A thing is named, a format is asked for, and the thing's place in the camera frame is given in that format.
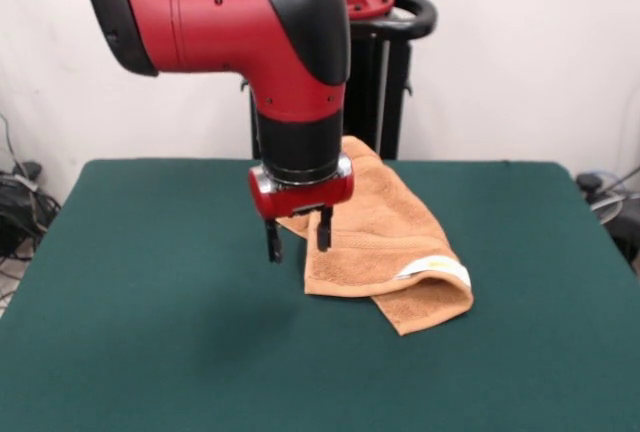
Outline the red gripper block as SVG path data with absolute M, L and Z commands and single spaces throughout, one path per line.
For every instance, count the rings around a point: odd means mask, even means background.
M 270 178 L 262 164 L 249 169 L 249 188 L 258 213 L 265 219 L 269 261 L 282 262 L 282 242 L 275 219 L 304 214 L 323 207 L 317 226 L 317 248 L 327 252 L 332 244 L 333 206 L 348 201 L 354 191 L 352 160 L 341 154 L 337 172 L 315 184 L 284 185 Z

